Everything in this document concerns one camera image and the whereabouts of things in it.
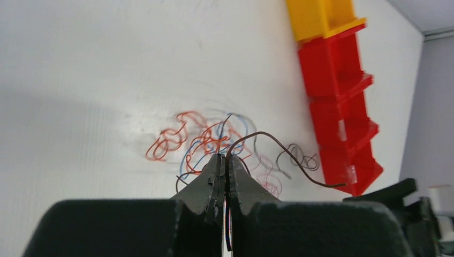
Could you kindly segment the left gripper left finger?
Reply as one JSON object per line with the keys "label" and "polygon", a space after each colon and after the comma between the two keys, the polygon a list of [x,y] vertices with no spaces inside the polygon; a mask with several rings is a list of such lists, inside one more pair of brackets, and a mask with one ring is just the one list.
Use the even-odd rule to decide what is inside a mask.
{"label": "left gripper left finger", "polygon": [[225,198],[225,156],[213,155],[202,172],[171,197],[180,200],[206,224],[222,224]]}

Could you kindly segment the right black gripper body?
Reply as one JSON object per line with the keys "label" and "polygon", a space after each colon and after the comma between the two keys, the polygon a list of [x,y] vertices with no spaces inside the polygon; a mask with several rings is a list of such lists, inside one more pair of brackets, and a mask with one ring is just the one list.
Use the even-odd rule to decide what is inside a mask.
{"label": "right black gripper body", "polygon": [[430,198],[426,196],[406,206],[404,198],[417,190],[417,181],[406,178],[381,190],[345,198],[343,201],[368,201],[385,205],[398,219],[415,256],[453,256],[453,239],[443,239],[440,225],[443,217],[452,223],[453,215],[436,214]]}

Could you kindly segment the red bin next to yellow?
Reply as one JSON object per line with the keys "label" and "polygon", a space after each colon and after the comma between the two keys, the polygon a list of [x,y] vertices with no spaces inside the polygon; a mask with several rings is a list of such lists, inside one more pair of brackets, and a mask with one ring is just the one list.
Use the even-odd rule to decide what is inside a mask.
{"label": "red bin next to yellow", "polygon": [[342,98],[366,89],[373,76],[361,67],[357,32],[365,24],[315,38],[298,50],[306,93],[312,98]]}

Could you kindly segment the yellow plastic bin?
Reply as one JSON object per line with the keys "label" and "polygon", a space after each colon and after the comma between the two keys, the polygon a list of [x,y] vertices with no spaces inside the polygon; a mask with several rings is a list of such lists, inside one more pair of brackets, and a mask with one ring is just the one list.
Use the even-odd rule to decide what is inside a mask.
{"label": "yellow plastic bin", "polygon": [[351,0],[286,0],[293,36],[296,41],[324,39],[356,26],[366,18],[355,14]]}

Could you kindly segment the middle red plastic bin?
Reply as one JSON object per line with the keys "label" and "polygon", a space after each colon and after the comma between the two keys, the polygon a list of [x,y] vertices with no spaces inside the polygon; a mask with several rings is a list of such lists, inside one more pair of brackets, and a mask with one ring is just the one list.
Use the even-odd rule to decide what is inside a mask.
{"label": "middle red plastic bin", "polygon": [[341,99],[314,100],[309,109],[320,147],[351,151],[379,132],[379,126],[368,115],[364,90]]}

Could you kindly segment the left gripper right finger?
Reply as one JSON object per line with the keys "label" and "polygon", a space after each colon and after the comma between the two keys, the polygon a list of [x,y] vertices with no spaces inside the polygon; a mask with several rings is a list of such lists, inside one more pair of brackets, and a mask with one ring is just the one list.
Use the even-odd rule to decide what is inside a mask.
{"label": "left gripper right finger", "polygon": [[236,155],[228,158],[228,182],[232,217],[247,216],[257,202],[280,202],[252,178]]}

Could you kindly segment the end red plastic bin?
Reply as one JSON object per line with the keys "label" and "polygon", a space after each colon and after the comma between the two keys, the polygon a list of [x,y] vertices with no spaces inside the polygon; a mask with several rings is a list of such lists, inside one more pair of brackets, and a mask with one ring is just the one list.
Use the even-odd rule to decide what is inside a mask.
{"label": "end red plastic bin", "polygon": [[362,195],[383,172],[373,156],[370,142],[351,155],[343,149],[322,148],[320,160],[325,183],[343,184],[336,189],[353,196]]}

